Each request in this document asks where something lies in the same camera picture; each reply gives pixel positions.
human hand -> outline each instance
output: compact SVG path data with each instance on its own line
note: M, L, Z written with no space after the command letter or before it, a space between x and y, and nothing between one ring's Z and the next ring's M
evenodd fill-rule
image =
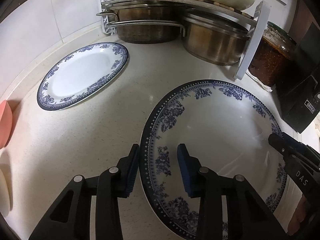
M305 203L306 203L307 199L304 195L302 195L296 210L294 211L292 218L288 224L288 235L292 236L293 234L295 234L299 228L300 228L300 224L303 222L303 220L306 217L306 207L305 207Z

metal screw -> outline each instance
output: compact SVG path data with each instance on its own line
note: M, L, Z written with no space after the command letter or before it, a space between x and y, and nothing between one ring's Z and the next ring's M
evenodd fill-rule
M201 167L201 168L199 169L199 171L200 171L201 173L208 173L208 172L209 172L209 169L208 169L207 167Z
M237 180L237 181L244 181L244 176L242 176L242 175L236 175L236 180Z
M110 173L116 173L116 172L118 172L119 171L119 169L117 168L117 167L111 167L110 169L109 169L109 172Z
M80 181L82 180L82 176L81 176L81 175L77 175L77 176L75 176L75 177L73 178L73 180L74 180L75 182L80 182Z

jar of chili sauce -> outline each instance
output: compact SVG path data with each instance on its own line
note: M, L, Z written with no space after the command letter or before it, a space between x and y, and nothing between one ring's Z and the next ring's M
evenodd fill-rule
M263 84L273 86L290 65L296 42L279 26L268 22L249 71Z

countertop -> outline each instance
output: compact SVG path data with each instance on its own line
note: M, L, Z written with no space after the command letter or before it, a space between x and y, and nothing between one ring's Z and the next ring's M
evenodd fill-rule
M99 42L116 39L106 37ZM12 200L6 220L22 240L28 239L75 175L97 176L126 156L133 143L140 143L145 122L157 102L186 82L220 79L235 83L259 98L282 131L294 136L281 120L271 94L247 75L234 81L233 67L216 66L190 55L180 40L152 45L117 42L129 50L129 63L97 94L64 110L45 111L36 101L38 83L14 112L13 135L0 151L0 163ZM281 200L275 214L284 227L300 196L299 190L292 193L291 189L288 202ZM151 210L139 175L130 197L119 199L119 210L124 239L180 239ZM91 229L94 239L94 216Z

stainless steel pot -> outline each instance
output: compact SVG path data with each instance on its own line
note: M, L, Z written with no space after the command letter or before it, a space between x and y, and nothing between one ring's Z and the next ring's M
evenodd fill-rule
M184 30L177 22L172 3L162 1L132 1L110 5L108 11L97 16L111 15L115 21L107 27L117 27L121 40L129 43L161 43L175 40Z
M229 19L201 11L183 16L187 29L182 38L185 49L202 60L217 65L231 65L240 60L248 31Z

